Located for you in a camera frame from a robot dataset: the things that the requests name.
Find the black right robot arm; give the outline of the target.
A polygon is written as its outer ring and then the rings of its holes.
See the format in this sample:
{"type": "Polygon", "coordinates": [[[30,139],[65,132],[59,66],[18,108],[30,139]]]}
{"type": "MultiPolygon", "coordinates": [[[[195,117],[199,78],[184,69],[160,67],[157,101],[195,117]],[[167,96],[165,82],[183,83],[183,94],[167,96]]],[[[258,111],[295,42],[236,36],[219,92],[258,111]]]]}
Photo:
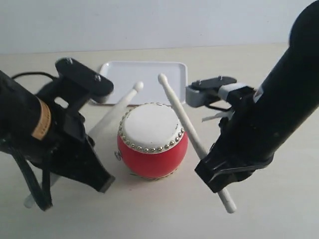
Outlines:
{"type": "Polygon", "coordinates": [[[231,77],[196,81],[205,105],[230,104],[221,118],[220,136],[195,172],[212,192],[267,167],[276,150],[319,106],[319,3],[295,20],[289,46],[259,88],[231,77]]]}

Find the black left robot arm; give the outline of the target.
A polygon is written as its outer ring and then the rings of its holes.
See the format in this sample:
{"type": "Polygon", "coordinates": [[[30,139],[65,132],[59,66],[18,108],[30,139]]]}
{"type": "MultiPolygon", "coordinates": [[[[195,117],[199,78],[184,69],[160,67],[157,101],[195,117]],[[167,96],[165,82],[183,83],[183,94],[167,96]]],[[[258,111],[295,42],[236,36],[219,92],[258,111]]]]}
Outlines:
{"type": "Polygon", "coordinates": [[[30,165],[43,172],[44,187],[50,174],[86,184],[104,193],[114,182],[100,162],[94,140],[84,127],[80,109],[90,99],[102,99],[113,90],[95,72],[58,69],[58,78],[32,94],[5,73],[0,75],[0,149],[21,158],[22,171],[32,191],[39,184],[30,165]]]}

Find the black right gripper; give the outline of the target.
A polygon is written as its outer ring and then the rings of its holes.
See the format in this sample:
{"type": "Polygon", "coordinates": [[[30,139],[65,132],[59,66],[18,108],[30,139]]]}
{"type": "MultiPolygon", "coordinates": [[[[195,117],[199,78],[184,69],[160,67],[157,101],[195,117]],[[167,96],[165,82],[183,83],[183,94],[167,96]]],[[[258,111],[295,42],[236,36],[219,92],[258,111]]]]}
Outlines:
{"type": "Polygon", "coordinates": [[[220,136],[195,168],[196,174],[214,193],[231,183],[246,180],[273,161],[273,153],[263,153],[253,145],[257,141],[253,137],[257,127],[251,117],[254,93],[249,86],[235,90],[223,86],[218,91],[219,98],[231,107],[215,115],[220,119],[220,136]]]}

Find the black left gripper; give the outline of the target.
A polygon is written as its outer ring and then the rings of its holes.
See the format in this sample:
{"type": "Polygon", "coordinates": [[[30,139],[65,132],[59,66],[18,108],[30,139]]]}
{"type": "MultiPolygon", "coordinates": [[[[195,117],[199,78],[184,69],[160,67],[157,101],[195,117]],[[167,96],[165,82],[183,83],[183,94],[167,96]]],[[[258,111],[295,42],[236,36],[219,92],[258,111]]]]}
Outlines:
{"type": "Polygon", "coordinates": [[[90,100],[104,101],[61,75],[40,88],[36,94],[50,107],[51,126],[45,140],[54,146],[33,166],[86,184],[100,193],[108,190],[115,178],[97,156],[94,140],[86,133],[80,109],[90,100]]]}

